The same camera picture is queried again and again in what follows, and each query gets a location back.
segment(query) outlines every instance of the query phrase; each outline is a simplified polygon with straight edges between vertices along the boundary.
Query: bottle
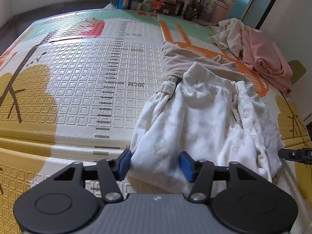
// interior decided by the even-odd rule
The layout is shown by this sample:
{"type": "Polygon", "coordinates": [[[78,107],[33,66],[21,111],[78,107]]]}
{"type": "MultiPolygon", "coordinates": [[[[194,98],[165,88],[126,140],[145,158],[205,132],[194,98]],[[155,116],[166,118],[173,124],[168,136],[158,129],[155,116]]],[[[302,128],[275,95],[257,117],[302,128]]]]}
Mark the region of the bottle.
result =
{"type": "Polygon", "coordinates": [[[131,9],[136,11],[138,9],[139,3],[143,3],[143,0],[132,0],[131,1],[131,9]]]}
{"type": "Polygon", "coordinates": [[[185,0],[176,0],[176,4],[177,4],[177,7],[174,11],[174,14],[177,16],[180,16],[182,14],[182,11],[185,5],[185,0]]]}
{"type": "Polygon", "coordinates": [[[196,13],[196,0],[193,0],[188,4],[185,9],[183,18],[187,21],[192,21],[192,19],[194,18],[194,13],[196,13]]]}

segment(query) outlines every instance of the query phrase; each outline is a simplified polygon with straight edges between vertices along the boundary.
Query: play mat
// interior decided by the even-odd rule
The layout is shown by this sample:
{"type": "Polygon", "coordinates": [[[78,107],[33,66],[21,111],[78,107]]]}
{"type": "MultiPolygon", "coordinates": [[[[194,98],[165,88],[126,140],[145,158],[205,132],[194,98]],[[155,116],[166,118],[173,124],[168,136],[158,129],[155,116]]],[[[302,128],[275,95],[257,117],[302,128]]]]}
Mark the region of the play mat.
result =
{"type": "MultiPolygon", "coordinates": [[[[237,63],[279,126],[285,148],[312,147],[290,98],[252,74],[193,23],[148,12],[89,10],[34,22],[0,57],[0,233],[19,233],[15,199],[67,164],[129,148],[145,101],[161,85],[164,40],[237,63]]],[[[312,205],[311,168],[288,163],[275,183],[312,205]]],[[[159,192],[127,178],[122,193],[159,192]]],[[[99,194],[96,181],[86,188],[99,194]]]]}

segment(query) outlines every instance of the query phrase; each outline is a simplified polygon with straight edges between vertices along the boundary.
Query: metal screw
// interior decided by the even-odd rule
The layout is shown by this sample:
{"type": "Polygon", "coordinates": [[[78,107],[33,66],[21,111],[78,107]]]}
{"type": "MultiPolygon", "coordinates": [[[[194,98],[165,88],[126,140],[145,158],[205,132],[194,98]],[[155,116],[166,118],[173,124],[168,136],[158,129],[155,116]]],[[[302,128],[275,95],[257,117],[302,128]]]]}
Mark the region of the metal screw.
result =
{"type": "Polygon", "coordinates": [[[191,194],[191,199],[194,201],[202,201],[206,198],[206,195],[204,195],[203,193],[200,192],[196,192],[191,194]]]}
{"type": "Polygon", "coordinates": [[[120,194],[116,192],[110,192],[105,195],[105,198],[109,201],[116,201],[120,198],[120,194]]]}

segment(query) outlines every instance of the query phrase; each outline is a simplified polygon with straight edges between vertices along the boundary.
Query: white cloth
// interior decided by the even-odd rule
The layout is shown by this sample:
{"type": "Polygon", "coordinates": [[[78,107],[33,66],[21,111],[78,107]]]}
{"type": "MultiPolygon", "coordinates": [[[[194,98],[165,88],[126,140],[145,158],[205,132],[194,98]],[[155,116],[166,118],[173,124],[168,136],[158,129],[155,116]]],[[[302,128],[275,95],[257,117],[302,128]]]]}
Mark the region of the white cloth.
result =
{"type": "MultiPolygon", "coordinates": [[[[194,160],[207,159],[219,166],[240,162],[271,181],[268,138],[263,138],[261,128],[266,121],[259,121],[267,113],[259,97],[250,93],[253,87],[244,81],[223,79],[195,62],[171,99],[170,94],[157,92],[145,104],[131,142],[128,174],[169,192],[188,194],[191,185],[178,163],[180,152],[187,151],[194,160]]],[[[281,166],[278,149],[270,159],[274,170],[281,166]]],[[[215,192],[224,188],[219,184],[215,192]]]]}
{"type": "Polygon", "coordinates": [[[217,34],[209,38],[220,49],[229,49],[236,57],[243,50],[241,32],[245,25],[237,18],[231,18],[219,22],[218,26],[211,27],[217,34]]]}

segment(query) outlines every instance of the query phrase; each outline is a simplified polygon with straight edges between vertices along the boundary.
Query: pink cloth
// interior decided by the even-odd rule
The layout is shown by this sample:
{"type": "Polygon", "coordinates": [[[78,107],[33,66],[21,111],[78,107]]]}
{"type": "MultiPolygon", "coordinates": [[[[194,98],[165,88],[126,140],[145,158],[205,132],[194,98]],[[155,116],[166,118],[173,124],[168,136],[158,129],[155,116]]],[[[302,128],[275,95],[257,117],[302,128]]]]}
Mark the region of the pink cloth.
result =
{"type": "Polygon", "coordinates": [[[244,65],[280,91],[291,91],[292,70],[277,45],[249,26],[242,31],[242,42],[244,65]]]}

